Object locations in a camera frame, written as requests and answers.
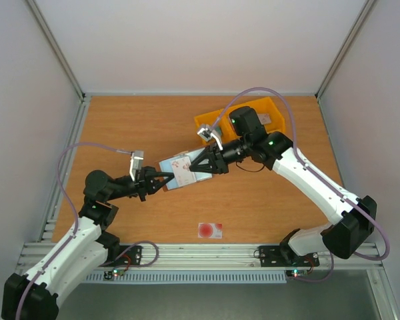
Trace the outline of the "brown leather card holder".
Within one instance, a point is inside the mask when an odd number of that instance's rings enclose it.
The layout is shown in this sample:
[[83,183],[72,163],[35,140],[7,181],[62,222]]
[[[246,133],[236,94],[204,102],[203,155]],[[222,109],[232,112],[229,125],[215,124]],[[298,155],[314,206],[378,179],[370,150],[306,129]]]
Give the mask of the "brown leather card holder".
[[165,186],[166,191],[176,190],[213,178],[213,175],[210,173],[192,172],[189,169],[189,166],[203,150],[204,147],[184,151],[172,157],[158,161],[157,166],[160,171],[174,174],[174,178]]

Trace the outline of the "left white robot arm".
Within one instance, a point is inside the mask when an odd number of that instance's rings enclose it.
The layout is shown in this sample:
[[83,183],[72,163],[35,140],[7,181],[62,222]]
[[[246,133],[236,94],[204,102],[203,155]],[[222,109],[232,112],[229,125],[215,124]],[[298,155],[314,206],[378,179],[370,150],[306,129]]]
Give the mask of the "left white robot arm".
[[65,236],[25,274],[14,273],[6,280],[1,318],[56,319],[64,301],[88,274],[120,260],[120,240],[106,231],[118,211],[110,202],[123,197],[144,201],[173,178],[173,173],[154,167],[119,178],[101,170],[90,172],[83,206]]

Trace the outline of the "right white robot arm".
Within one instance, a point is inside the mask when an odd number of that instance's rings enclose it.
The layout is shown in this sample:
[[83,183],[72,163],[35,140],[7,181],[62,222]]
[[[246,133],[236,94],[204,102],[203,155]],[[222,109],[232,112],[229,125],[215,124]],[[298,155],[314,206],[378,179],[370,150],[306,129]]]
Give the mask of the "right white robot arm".
[[284,262],[296,264],[304,256],[321,251],[350,258],[374,231],[376,202],[370,196],[359,198],[332,181],[294,149],[285,134],[266,132],[253,108],[240,107],[229,118],[238,138],[224,145],[206,146],[191,162],[190,171],[225,174],[229,164],[247,157],[263,164],[296,186],[328,220],[319,227],[290,232],[279,244]]

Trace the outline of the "grey white card stack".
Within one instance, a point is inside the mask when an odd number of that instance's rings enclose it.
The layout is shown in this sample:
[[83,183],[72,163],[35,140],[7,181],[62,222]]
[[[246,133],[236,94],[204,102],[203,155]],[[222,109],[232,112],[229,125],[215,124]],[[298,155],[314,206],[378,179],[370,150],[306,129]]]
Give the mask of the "grey white card stack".
[[258,114],[258,118],[262,125],[268,125],[268,124],[272,123],[272,120],[271,120],[269,114],[267,114],[267,113]]

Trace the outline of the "left circuit board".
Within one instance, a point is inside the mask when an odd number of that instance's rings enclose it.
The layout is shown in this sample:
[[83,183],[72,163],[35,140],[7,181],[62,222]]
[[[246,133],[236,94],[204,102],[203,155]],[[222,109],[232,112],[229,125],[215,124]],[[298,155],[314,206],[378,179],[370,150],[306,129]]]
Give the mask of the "left circuit board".
[[118,277],[122,277],[125,274],[124,269],[113,269],[109,271],[104,271],[103,280],[104,281],[114,281]]

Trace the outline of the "circuit board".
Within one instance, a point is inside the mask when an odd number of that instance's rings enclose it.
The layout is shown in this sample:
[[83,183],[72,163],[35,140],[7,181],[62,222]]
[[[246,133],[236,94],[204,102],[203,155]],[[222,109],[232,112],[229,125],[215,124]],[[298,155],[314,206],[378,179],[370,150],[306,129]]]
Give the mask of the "circuit board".
[[286,276],[288,278],[302,278],[308,276],[309,271],[308,270],[300,270],[300,269],[292,269],[292,270],[286,270]]
[[124,269],[113,269],[109,271],[104,271],[103,280],[104,281],[114,281],[118,277],[122,277],[125,274]]

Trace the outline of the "right circuit board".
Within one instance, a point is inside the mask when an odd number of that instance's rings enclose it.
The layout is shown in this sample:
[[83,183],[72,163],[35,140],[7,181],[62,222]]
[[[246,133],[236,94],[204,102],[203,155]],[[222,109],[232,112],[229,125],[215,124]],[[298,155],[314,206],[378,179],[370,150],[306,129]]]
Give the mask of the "right circuit board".
[[292,270],[286,270],[286,276],[288,278],[302,278],[308,276],[309,271],[308,270],[300,270],[300,269],[292,269]]

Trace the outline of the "aluminium front rail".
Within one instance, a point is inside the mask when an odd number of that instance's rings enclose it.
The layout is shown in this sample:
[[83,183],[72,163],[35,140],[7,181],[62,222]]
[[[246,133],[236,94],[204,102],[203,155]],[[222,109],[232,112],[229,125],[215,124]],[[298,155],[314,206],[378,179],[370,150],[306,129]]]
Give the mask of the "aluminium front rail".
[[[16,264],[16,271],[22,273],[34,266],[41,258],[52,249],[54,243],[25,243]],[[150,270],[245,270],[259,269],[259,243],[161,243],[159,257],[150,266]],[[365,255],[376,256],[378,250],[374,243],[366,243],[360,246],[360,252]],[[320,266],[314,267],[314,271],[326,271],[330,269],[331,258],[327,251],[318,252]],[[155,257],[155,250],[151,245],[142,245],[140,264],[146,264]],[[273,267],[276,269],[289,269],[289,267]],[[336,270],[363,270],[382,269],[383,262],[362,259],[356,255],[349,259],[334,257]]]

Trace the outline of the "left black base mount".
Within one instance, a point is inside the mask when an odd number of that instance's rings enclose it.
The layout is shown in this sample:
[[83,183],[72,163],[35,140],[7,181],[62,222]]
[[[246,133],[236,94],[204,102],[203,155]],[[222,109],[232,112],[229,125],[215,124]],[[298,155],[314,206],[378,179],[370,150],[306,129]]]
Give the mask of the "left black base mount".
[[107,260],[101,267],[125,267],[129,263],[130,265],[140,265],[142,254],[142,246],[129,246],[120,245],[118,254],[115,260]]

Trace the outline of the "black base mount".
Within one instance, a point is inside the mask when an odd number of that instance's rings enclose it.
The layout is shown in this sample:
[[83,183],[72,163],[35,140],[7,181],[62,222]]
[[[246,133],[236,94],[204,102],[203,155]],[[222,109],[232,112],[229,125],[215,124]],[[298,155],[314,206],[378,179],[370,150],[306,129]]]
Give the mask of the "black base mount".
[[262,245],[258,248],[262,267],[318,267],[319,258],[316,253],[298,256],[290,249],[280,245]]
[[118,254],[115,260],[107,260],[101,267],[125,267],[129,263],[130,265],[140,265],[142,254],[142,246],[129,246],[120,245]]

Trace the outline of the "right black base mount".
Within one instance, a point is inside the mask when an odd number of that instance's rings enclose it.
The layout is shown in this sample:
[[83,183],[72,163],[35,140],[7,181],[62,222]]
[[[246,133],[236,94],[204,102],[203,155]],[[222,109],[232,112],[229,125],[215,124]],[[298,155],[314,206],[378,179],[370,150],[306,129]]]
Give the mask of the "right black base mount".
[[316,253],[298,256],[290,249],[280,245],[262,245],[258,248],[262,267],[318,267],[319,258]]

